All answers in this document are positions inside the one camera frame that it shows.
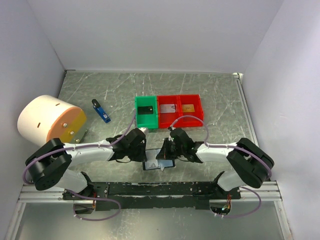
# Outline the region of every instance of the blue object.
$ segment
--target blue object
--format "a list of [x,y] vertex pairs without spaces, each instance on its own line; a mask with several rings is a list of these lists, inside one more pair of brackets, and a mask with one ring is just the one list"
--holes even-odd
[[99,102],[96,99],[92,99],[92,104],[94,110],[99,114],[99,116],[102,118],[102,120],[107,124],[111,121],[110,117],[107,115],[105,110],[101,107]]
[[171,159],[156,159],[161,149],[149,149],[145,151],[147,161],[143,162],[143,170],[173,168],[176,166],[175,160]]

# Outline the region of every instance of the cable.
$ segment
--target cable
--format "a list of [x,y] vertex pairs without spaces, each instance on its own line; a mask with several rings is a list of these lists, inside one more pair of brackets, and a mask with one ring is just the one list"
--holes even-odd
[[204,145],[206,145],[208,148],[231,148],[231,149],[237,149],[237,150],[242,151],[246,154],[249,154],[251,157],[256,159],[259,163],[261,163],[265,167],[265,169],[268,171],[268,178],[271,178],[272,172],[271,172],[270,167],[264,161],[262,161],[262,159],[260,159],[257,155],[253,154],[252,152],[245,150],[242,147],[238,147],[238,146],[232,146],[232,145],[226,145],[226,144],[210,145],[207,142],[208,138],[209,138],[209,129],[208,129],[207,125],[204,123],[204,121],[202,121],[200,118],[198,118],[196,116],[192,116],[192,115],[183,115],[183,116],[178,117],[176,120],[174,120],[174,122],[170,125],[170,127],[172,128],[182,118],[193,118],[193,119],[200,121],[203,124],[203,126],[205,127],[205,130],[206,130],[206,136],[204,138]]
[[250,214],[253,214],[254,212],[256,212],[256,211],[261,207],[262,200],[261,200],[261,197],[259,196],[259,194],[258,194],[256,191],[253,191],[252,189],[247,188],[247,187],[245,187],[245,186],[240,186],[240,188],[245,189],[245,190],[248,190],[248,191],[254,193],[254,194],[258,197],[258,199],[259,199],[259,204],[258,204],[258,206],[257,206],[255,209],[253,209],[253,210],[251,210],[251,211],[248,211],[248,212],[246,212],[246,213],[243,213],[243,214],[231,215],[231,216],[226,215],[226,216],[225,216],[225,215],[221,215],[221,214],[215,213],[215,214],[214,214],[215,217],[216,217],[216,216],[220,216],[220,217],[222,217],[222,218],[228,218],[228,219],[242,218],[242,217],[248,216],[248,215],[250,215]]
[[[210,145],[210,144],[208,144],[207,141],[208,141],[208,138],[209,138],[209,129],[208,129],[207,125],[204,123],[204,121],[202,121],[200,118],[198,118],[196,116],[192,116],[192,115],[183,115],[183,116],[178,117],[176,120],[174,120],[173,123],[170,125],[170,127],[172,128],[182,118],[193,118],[193,119],[196,119],[196,120],[200,121],[203,124],[203,126],[205,127],[205,130],[206,130],[206,137],[204,139],[204,144],[208,148],[232,148],[232,149],[237,149],[239,151],[242,151],[242,152],[244,152],[246,154],[249,154],[251,157],[253,157],[257,161],[259,161],[259,163],[261,163],[266,168],[266,170],[268,171],[268,177],[271,178],[272,172],[271,172],[270,167],[264,161],[262,161],[262,159],[260,159],[258,156],[256,156],[252,152],[250,152],[248,150],[245,150],[245,149],[243,149],[241,147],[238,147],[238,146],[221,145],[221,144],[219,144],[219,145]],[[239,215],[224,216],[224,215],[220,215],[220,214],[215,213],[214,216],[218,215],[218,216],[221,216],[222,218],[236,219],[236,218],[241,218],[241,217],[245,217],[245,216],[248,216],[250,214],[253,214],[254,212],[256,212],[261,207],[262,200],[261,200],[261,197],[259,196],[259,194],[257,192],[255,192],[254,190],[252,190],[250,188],[247,188],[245,186],[240,186],[240,188],[248,190],[248,191],[254,193],[259,199],[258,206],[255,209],[253,209],[252,211],[249,211],[249,212],[243,213],[243,214],[239,214]]]
[[115,216],[117,216],[120,211],[121,211],[121,204],[120,202],[118,202],[117,200],[114,200],[114,199],[110,199],[110,198],[98,198],[98,197],[89,197],[89,196],[82,196],[74,191],[71,191],[71,190],[68,190],[66,189],[68,192],[70,192],[71,194],[75,195],[76,197],[78,198],[82,198],[82,199],[86,199],[86,200],[93,200],[93,201],[105,201],[105,202],[112,202],[112,203],[116,203],[119,208],[118,210],[116,211],[116,213],[112,214],[111,216],[107,216],[105,218],[99,218],[99,219],[91,219],[91,218],[86,218],[86,217],[80,217],[76,214],[76,206],[73,205],[73,216],[76,217],[77,219],[80,219],[80,220],[85,220],[85,221],[91,221],[91,222],[99,222],[99,221],[104,221],[104,220],[108,220],[108,219],[111,219]]
[[66,147],[66,148],[60,148],[54,151],[50,151],[42,156],[36,157],[35,159],[33,159],[23,170],[22,173],[22,180],[25,184],[33,184],[32,182],[29,182],[26,178],[27,175],[27,171],[29,170],[29,168],[34,165],[36,162],[39,162],[40,160],[49,157],[53,154],[57,154],[60,152],[64,152],[64,151],[69,151],[69,150],[73,150],[73,149],[84,149],[84,148],[96,148],[96,147],[103,147],[103,148],[109,148],[112,147],[113,145],[115,145],[116,143],[118,143],[121,139],[123,139],[125,137],[125,135],[129,132],[132,124],[134,123],[136,118],[136,110],[134,110],[131,122],[129,124],[129,126],[127,127],[127,129],[125,130],[125,132],[121,135],[121,137],[119,137],[117,140],[115,140],[114,142],[112,142],[111,144],[87,144],[87,145],[81,145],[81,146],[77,146],[77,147]]

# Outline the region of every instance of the black metal base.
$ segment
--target black metal base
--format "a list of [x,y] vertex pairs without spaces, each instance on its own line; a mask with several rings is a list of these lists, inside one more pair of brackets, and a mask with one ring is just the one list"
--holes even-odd
[[[209,210],[209,200],[227,200],[228,194],[233,199],[240,199],[239,188],[229,192],[221,191],[213,181],[188,182],[92,182],[93,191],[88,197],[108,198],[120,202],[123,209],[152,208],[195,208]],[[66,192],[64,200],[79,200],[81,198]],[[96,201],[96,211],[117,209],[118,206],[108,201]]]

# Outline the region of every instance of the blue connector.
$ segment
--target blue connector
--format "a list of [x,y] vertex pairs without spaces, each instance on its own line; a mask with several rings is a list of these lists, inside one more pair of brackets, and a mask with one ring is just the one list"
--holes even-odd
[[102,120],[107,124],[111,121],[110,117],[107,115],[105,110],[101,107],[99,102],[96,99],[92,99],[92,104],[94,110],[99,114],[99,116],[102,118]]

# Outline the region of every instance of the green bin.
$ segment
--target green bin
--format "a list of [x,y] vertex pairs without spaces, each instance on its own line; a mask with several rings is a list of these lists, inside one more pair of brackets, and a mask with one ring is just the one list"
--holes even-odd
[[136,96],[136,125],[138,128],[158,128],[157,96]]

